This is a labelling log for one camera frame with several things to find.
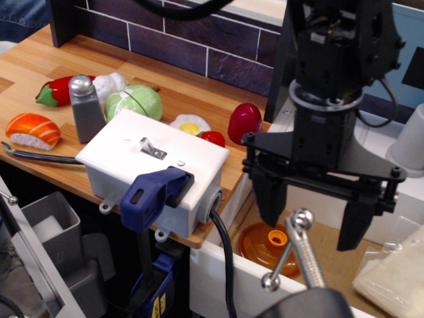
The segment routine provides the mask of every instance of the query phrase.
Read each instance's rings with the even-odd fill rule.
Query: gray salt shaker
[[[69,95],[80,144],[89,142],[105,125],[95,86],[90,77],[76,75],[69,81]]]

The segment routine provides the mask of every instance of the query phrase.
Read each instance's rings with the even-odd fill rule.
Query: egg yolk
[[[180,130],[185,131],[189,134],[198,134],[200,131],[199,126],[193,123],[185,123],[180,126]]]

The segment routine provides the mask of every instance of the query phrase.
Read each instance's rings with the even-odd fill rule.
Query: black power cable
[[[388,125],[388,124],[390,124],[395,118],[396,118],[396,116],[398,115],[398,112],[399,112],[399,103],[398,103],[398,99],[397,99],[397,97],[396,97],[396,94],[395,94],[395,92],[393,91],[393,88],[392,88],[392,86],[390,85],[390,82],[388,81],[388,79],[387,79],[387,77],[386,76],[383,76],[383,78],[381,78],[381,79],[379,79],[378,80],[383,86],[384,86],[384,88],[386,89],[386,91],[389,93],[389,95],[390,95],[390,98],[392,99],[392,105],[393,105],[393,112],[392,112],[392,115],[387,119],[387,120],[385,120],[383,123],[380,123],[380,124],[371,124],[371,123],[369,123],[368,121],[366,121],[365,119],[364,119],[364,117],[362,117],[362,115],[360,114],[360,111],[359,111],[359,109],[357,109],[356,110],[356,116],[365,124],[365,125],[367,125],[367,126],[369,126],[369,127],[372,127],[372,128],[380,128],[380,127],[384,127],[384,126],[386,126],[386,125]]]
[[[13,313],[16,315],[17,318],[25,318],[23,312],[18,307],[18,305],[15,302],[13,302],[11,299],[9,299],[8,297],[6,297],[4,295],[0,295],[0,302],[4,303],[8,308],[10,308],[11,311],[13,311]]]
[[[164,18],[180,21],[192,21],[208,17],[228,5],[230,2],[233,2],[233,0],[209,0],[208,2],[202,3],[190,9],[171,9],[153,3],[149,0],[135,1],[152,13]]]
[[[230,236],[225,228],[223,220],[220,218],[214,208],[211,209],[210,217],[214,222],[219,236],[223,241],[225,255],[225,301],[230,318],[237,318],[236,309],[234,307],[234,264],[233,264],[233,247],[231,246]]]
[[[23,150],[13,150],[6,142],[2,141],[1,144],[4,146],[3,150],[12,154],[17,158],[30,159],[30,160],[38,160],[45,162],[53,162],[55,164],[79,164],[82,165],[81,162],[77,161],[74,157],[66,157],[66,156],[55,156],[53,154],[37,154],[35,152],[28,152]]]

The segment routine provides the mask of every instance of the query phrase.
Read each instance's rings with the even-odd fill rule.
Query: dark tile backsplash
[[[79,32],[120,48],[129,49],[127,24],[97,13],[77,9]]]
[[[268,96],[278,26],[223,11],[190,22],[163,19],[135,0],[74,0],[74,5],[83,35]],[[167,1],[166,7],[176,5]]]
[[[129,25],[129,38],[133,52],[193,73],[206,75],[204,46],[136,25]]]

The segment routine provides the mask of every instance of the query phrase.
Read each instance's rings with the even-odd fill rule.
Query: white cup
[[[424,176],[424,103],[413,112],[386,159],[404,168],[408,177]]]

